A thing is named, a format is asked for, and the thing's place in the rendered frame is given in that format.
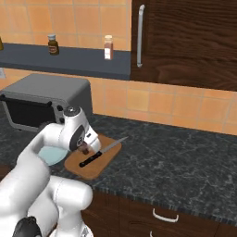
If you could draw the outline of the dark wood cabinet panel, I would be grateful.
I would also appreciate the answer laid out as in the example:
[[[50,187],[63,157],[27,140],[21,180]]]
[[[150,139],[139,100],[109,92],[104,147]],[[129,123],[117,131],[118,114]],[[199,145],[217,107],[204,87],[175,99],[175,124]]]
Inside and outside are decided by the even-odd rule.
[[[94,191],[90,206],[81,212],[94,237],[119,237],[119,198]]]

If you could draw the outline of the dark wood cupboard door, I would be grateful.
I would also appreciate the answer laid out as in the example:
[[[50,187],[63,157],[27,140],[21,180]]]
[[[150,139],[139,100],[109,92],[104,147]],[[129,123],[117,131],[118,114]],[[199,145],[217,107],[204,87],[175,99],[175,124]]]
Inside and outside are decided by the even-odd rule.
[[[237,92],[237,0],[132,0],[131,79]]]

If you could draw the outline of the dark wood drawer front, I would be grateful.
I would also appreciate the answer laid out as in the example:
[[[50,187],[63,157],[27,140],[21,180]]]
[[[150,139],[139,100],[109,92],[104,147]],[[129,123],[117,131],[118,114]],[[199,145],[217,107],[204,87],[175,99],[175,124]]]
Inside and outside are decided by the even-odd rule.
[[[176,218],[176,223],[169,223],[153,217],[156,213],[165,218]],[[121,237],[214,237],[218,224],[164,207],[152,206],[126,198],[119,198],[119,228]]]

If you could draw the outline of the light blue plate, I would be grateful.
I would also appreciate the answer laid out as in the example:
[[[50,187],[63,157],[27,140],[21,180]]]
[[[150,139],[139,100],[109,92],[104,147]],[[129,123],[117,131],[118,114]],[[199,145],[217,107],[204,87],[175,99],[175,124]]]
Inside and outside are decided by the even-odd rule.
[[[53,147],[53,146],[44,146],[38,156],[43,159],[48,166],[53,166],[60,161],[62,161],[68,155],[68,151]]]

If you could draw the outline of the wooden cutting board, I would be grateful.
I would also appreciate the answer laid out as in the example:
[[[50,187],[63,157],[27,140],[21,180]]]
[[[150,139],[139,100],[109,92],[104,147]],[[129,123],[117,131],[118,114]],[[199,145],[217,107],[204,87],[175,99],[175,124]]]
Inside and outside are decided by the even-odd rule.
[[[95,151],[91,149],[90,152],[85,155],[80,150],[76,150],[75,152],[68,155],[65,160],[64,166],[66,170],[82,177],[85,180],[93,180],[96,179],[109,165],[109,163],[119,153],[121,147],[122,143],[118,143],[83,168],[80,167],[80,163],[90,156],[93,156],[95,154]]]

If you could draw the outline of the dark grey wall shelf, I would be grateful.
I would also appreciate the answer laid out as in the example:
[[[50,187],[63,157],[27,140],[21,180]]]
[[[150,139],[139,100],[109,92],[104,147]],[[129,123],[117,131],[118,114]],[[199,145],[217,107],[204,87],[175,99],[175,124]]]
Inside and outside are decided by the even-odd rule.
[[[51,56],[45,45],[4,43],[4,49],[0,50],[0,68],[128,81],[131,53],[116,50],[112,60],[105,60],[102,49],[61,46],[59,54]]]

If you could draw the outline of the black handled kitchen knife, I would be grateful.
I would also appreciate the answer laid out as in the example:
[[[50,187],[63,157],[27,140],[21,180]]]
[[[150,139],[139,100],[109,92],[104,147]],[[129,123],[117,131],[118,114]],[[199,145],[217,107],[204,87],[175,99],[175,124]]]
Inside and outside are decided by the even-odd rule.
[[[93,161],[96,160],[98,157],[100,157],[103,153],[109,151],[110,149],[112,149],[113,147],[115,147],[117,144],[119,144],[119,143],[125,141],[128,137],[129,137],[129,136],[123,137],[123,138],[121,138],[121,139],[116,140],[116,141],[113,142],[112,144],[110,144],[110,145],[108,145],[107,147],[103,148],[102,150],[98,151],[98,152],[97,152],[96,154],[94,154],[93,156],[88,157],[86,160],[84,160],[83,162],[81,162],[81,163],[79,164],[79,166],[80,166],[81,168],[87,166],[89,163],[93,162]]]

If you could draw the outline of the brown jar with white lid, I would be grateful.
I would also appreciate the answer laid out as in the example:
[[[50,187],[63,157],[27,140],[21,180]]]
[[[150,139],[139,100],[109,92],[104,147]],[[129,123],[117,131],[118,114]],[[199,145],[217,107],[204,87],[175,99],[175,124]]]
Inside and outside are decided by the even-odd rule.
[[[58,42],[56,41],[56,36],[54,34],[48,35],[48,49],[49,54],[52,56],[56,56],[59,54]]]

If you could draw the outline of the grey toaster oven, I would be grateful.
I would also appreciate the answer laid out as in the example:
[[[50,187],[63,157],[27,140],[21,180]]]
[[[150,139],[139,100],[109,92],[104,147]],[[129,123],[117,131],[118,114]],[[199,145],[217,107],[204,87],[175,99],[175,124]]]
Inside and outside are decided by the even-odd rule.
[[[10,125],[19,130],[38,131],[45,122],[62,124],[59,118],[63,118],[67,106],[80,106],[86,117],[93,113],[91,86],[85,79],[32,73],[1,90],[1,94],[8,98],[53,103],[51,107],[40,107],[1,101]],[[56,109],[59,105],[63,106],[63,111]]]

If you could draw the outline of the spice bottle with white label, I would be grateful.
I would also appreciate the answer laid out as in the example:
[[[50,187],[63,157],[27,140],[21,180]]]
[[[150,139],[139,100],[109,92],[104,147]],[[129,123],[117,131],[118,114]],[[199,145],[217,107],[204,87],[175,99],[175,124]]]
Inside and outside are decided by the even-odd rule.
[[[106,60],[111,60],[113,58],[113,37],[111,35],[105,36],[104,52]]]

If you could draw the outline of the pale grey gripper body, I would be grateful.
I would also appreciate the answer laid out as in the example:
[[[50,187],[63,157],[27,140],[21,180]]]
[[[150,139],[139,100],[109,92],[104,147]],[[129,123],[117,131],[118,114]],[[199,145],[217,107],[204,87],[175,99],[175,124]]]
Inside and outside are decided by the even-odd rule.
[[[89,150],[93,151],[94,153],[97,153],[101,149],[101,143],[100,143],[99,137],[97,135],[95,135],[95,136],[91,135],[87,139],[87,143],[89,146]]]

